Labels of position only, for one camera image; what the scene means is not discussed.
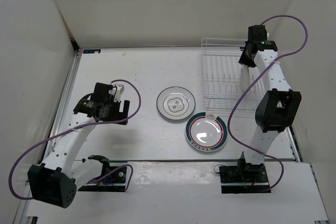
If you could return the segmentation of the white plate green red rim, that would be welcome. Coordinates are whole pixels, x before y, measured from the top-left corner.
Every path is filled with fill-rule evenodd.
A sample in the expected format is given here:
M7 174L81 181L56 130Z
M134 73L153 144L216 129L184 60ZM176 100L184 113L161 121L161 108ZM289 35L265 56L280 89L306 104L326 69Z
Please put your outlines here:
M228 137L227 125L214 113L200 112L193 115L185 128L187 142L204 153L217 152L225 146Z

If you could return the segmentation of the white plate teal clover design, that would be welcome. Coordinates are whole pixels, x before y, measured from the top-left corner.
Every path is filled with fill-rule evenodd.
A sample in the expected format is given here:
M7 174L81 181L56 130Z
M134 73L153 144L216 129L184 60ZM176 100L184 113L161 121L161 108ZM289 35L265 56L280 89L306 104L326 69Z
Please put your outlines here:
M162 90L156 99L156 108L161 117L179 122L188 119L196 108L196 100L188 89L172 86Z

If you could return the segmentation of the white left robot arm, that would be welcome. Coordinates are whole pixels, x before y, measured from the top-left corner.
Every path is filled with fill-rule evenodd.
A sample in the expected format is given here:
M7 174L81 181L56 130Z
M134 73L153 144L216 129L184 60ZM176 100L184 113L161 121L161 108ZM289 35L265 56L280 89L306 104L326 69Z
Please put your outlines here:
M60 136L54 149L39 165L28 170L28 181L34 200L67 208L76 192L86 184L108 180L108 159L91 155L75 166L75 159L96 125L117 122L126 125L130 101L121 102L122 84L96 83L94 91L76 104L69 132Z

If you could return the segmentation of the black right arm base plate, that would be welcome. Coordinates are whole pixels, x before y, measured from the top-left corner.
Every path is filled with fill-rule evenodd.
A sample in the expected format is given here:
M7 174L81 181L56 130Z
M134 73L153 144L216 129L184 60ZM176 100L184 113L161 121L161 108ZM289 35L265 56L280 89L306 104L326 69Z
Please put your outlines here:
M238 166L215 165L215 174L220 176L222 194L271 193L266 168L259 174L241 174Z

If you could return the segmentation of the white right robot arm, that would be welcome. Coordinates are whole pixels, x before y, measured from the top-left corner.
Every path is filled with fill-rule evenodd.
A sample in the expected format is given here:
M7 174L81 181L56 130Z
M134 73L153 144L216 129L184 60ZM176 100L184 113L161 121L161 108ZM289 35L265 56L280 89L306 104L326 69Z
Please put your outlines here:
M282 73L279 64L274 63L278 48L274 41L268 40L264 25L248 28L248 39L239 59L241 80L244 87L249 85L248 68L257 68L263 75L265 95L256 107L256 130L249 147L246 148L236 168L236 177L247 182L254 175L262 172L264 155L268 152L274 139L289 127L296 116L301 94L293 91Z

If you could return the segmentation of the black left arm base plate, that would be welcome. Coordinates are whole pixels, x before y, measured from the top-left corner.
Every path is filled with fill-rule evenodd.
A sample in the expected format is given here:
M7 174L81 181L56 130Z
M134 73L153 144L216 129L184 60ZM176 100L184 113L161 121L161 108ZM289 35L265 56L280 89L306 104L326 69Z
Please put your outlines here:
M133 172L133 166L130 164L108 166L103 174L109 174L109 176L97 183L86 184L78 191L124 193L129 188Z

